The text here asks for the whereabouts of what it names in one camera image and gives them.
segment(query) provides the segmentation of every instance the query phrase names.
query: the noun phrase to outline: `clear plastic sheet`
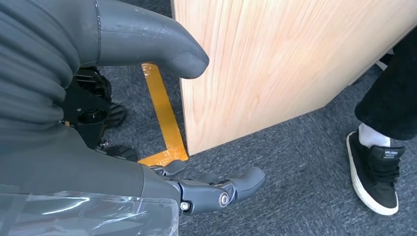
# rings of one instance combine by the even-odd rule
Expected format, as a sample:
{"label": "clear plastic sheet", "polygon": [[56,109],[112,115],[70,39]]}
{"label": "clear plastic sheet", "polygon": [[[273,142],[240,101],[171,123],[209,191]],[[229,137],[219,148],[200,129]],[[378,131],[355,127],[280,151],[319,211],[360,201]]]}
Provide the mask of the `clear plastic sheet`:
{"label": "clear plastic sheet", "polygon": [[177,236],[178,221],[170,199],[0,192],[0,236]]}

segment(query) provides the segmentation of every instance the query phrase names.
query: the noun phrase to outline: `wooden board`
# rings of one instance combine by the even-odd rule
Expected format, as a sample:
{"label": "wooden board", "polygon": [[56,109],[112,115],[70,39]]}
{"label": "wooden board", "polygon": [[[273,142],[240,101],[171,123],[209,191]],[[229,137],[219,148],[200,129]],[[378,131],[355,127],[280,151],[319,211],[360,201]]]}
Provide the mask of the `wooden board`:
{"label": "wooden board", "polygon": [[172,6],[210,57],[203,76],[181,80],[190,155],[323,107],[417,24],[416,0]]}

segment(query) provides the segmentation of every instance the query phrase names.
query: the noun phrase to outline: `gray carpet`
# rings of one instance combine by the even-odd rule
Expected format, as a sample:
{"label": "gray carpet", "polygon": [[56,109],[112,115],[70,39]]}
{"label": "gray carpet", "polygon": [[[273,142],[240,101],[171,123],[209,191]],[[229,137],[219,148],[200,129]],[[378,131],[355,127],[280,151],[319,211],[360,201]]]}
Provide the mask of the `gray carpet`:
{"label": "gray carpet", "polygon": [[[126,2],[171,15],[169,0]],[[101,72],[112,82],[114,100],[128,110],[125,123],[107,131],[110,143],[134,147],[140,157],[164,150],[141,67],[103,67]],[[320,110],[192,156],[183,177],[258,166],[267,180],[249,201],[222,212],[183,216],[180,235],[417,235],[416,139],[401,143],[408,151],[401,162],[399,212],[394,216],[369,210],[350,180],[345,138],[359,125],[355,105],[380,72],[372,67]],[[184,136],[179,80],[165,71],[162,76]]]}

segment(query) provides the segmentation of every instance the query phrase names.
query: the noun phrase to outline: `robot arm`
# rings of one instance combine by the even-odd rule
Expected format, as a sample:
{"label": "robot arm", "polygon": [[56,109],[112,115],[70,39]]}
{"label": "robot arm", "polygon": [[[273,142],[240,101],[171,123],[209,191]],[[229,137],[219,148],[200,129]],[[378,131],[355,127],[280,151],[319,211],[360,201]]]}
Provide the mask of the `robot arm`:
{"label": "robot arm", "polygon": [[143,62],[192,79],[209,58],[178,22],[116,0],[0,0],[0,184],[17,193],[168,198],[188,213],[253,195],[265,179],[259,169],[215,182],[161,177],[87,148],[57,123],[63,112],[54,103],[80,67]]}

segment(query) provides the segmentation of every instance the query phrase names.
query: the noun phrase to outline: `metal screw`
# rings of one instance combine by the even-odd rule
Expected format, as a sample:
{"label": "metal screw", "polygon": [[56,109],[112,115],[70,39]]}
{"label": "metal screw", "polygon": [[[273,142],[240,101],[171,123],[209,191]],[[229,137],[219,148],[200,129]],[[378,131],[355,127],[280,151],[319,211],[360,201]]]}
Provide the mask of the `metal screw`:
{"label": "metal screw", "polygon": [[109,142],[107,140],[104,140],[102,143],[100,143],[98,146],[102,149],[105,149],[109,146]]}
{"label": "metal screw", "polygon": [[182,202],[179,205],[179,208],[181,208],[181,210],[189,210],[190,209],[190,203]]}
{"label": "metal screw", "polygon": [[226,207],[229,204],[229,194],[227,194],[226,192],[223,192],[220,194],[220,198],[219,198],[219,205],[221,208]]}

